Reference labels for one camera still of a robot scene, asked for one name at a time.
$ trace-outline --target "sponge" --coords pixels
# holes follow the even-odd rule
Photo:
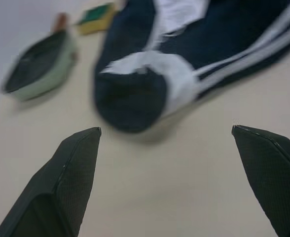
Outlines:
[[[115,14],[115,6],[108,3],[86,11],[82,20],[78,23],[78,31],[81,35],[91,34],[97,31],[107,30]]]

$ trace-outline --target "white wall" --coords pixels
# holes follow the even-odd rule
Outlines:
[[[46,36],[58,12],[85,0],[0,0],[0,85],[17,55]]]

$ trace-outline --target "brown object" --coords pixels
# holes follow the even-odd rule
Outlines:
[[[51,29],[52,33],[66,29],[69,21],[69,16],[66,13],[60,13],[57,15],[54,25]]]

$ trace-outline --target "table surface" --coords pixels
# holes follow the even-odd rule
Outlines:
[[[242,124],[290,138],[290,55],[144,134],[126,135],[105,124],[91,100],[104,36],[75,36],[80,59],[61,88],[25,103],[2,96],[0,223],[63,139],[100,126],[80,237],[275,237],[231,128]]]

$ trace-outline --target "yellow sponge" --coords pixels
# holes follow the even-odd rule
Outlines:
[[[108,3],[86,11],[83,19],[77,26],[79,33],[81,35],[87,35],[93,32],[107,30],[115,13],[113,3]]]

